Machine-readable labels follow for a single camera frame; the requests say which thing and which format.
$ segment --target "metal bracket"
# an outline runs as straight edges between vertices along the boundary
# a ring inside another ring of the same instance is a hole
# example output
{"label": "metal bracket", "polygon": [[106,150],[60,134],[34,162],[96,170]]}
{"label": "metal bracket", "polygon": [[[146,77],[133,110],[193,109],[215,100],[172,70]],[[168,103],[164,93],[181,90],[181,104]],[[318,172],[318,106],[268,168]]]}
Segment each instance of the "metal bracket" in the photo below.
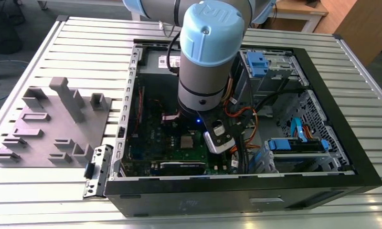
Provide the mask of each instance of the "metal bracket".
{"label": "metal bracket", "polygon": [[112,156],[113,147],[102,145],[94,148],[92,161],[88,163],[84,177],[88,179],[82,198],[105,198],[104,190],[106,179],[109,176],[109,159]]}

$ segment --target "plastic block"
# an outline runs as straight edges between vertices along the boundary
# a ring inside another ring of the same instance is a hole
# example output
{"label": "plastic block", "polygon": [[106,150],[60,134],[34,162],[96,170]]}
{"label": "plastic block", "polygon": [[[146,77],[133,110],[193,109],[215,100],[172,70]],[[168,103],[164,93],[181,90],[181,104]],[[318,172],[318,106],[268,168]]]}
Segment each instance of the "plastic block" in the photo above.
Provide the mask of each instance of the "plastic block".
{"label": "plastic block", "polygon": [[48,160],[53,164],[64,164],[64,163],[70,163],[72,158],[66,153],[54,153],[49,154]]}
{"label": "plastic block", "polygon": [[53,77],[49,82],[49,88],[56,91],[61,103],[76,123],[84,121],[80,106],[74,101],[73,93],[68,88],[68,79],[65,77]]}
{"label": "plastic block", "polygon": [[13,151],[0,152],[0,163],[17,163],[19,160],[19,155]]}
{"label": "plastic block", "polygon": [[15,128],[13,130],[11,135],[15,137],[42,137],[44,132],[41,131],[41,129],[18,129]]}
{"label": "plastic block", "polygon": [[90,106],[92,106],[93,111],[105,111],[108,109],[108,102],[101,93],[92,94]]}
{"label": "plastic block", "polygon": [[2,141],[2,145],[5,145],[7,148],[25,148],[26,142],[19,137],[7,137]]}
{"label": "plastic block", "polygon": [[23,113],[21,119],[25,122],[48,122],[50,120],[50,116],[48,115],[48,113],[33,112]]}
{"label": "plastic block", "polygon": [[77,160],[80,164],[86,164],[90,162],[93,156],[93,149],[86,144],[84,151],[81,150],[80,146],[74,144],[73,150],[72,150],[72,157]]}
{"label": "plastic block", "polygon": [[40,88],[26,89],[23,96],[22,96],[22,100],[30,109],[42,108],[42,105],[40,104],[40,100],[42,99],[48,99],[48,96],[45,95],[45,93],[42,92]]}
{"label": "plastic block", "polygon": [[68,139],[57,138],[53,141],[53,145],[58,149],[68,149],[68,148],[73,148],[74,142],[73,142],[73,140],[70,138],[68,138]]}
{"label": "plastic block", "polygon": [[84,101],[82,101],[82,98],[81,98],[81,94],[78,93],[78,90],[72,90],[73,92],[73,99],[74,99],[74,102],[77,104],[77,106],[80,108],[84,107]]}

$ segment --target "blue connector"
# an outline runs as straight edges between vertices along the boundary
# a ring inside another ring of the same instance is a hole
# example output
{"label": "blue connector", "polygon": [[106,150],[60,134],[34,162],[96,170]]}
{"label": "blue connector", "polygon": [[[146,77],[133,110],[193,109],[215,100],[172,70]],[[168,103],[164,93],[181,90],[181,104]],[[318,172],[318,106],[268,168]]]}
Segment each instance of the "blue connector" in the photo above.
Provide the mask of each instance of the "blue connector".
{"label": "blue connector", "polygon": [[261,78],[267,74],[268,62],[260,52],[247,52],[247,63],[252,71],[252,77]]}

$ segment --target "motherboard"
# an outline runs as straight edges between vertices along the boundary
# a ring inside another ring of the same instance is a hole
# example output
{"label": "motherboard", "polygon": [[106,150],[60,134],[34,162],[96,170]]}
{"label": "motherboard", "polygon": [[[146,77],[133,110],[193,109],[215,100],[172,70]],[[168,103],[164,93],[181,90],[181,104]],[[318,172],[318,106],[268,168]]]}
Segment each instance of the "motherboard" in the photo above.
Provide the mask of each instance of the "motherboard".
{"label": "motherboard", "polygon": [[122,157],[126,177],[232,173],[231,155],[208,151],[200,119],[187,118],[176,111],[166,113],[162,102],[154,98],[141,99],[138,107],[128,154]]}

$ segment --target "floor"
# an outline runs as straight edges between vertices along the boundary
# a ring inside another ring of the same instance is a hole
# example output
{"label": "floor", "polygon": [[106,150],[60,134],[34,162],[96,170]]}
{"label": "floor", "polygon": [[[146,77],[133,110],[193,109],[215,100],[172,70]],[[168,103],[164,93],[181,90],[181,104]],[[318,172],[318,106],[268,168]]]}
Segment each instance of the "floor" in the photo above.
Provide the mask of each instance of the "floor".
{"label": "floor", "polygon": [[[23,41],[23,48],[11,55],[0,55],[0,61],[21,60],[29,62],[57,15],[130,20],[130,14],[124,7],[49,2],[48,10],[42,11],[35,1],[23,0],[22,3],[21,10],[26,22],[15,26],[15,30]],[[5,97],[11,91],[23,68],[25,64],[22,63],[6,62],[0,64],[0,98]],[[368,65],[367,70],[382,88],[382,53]]]}

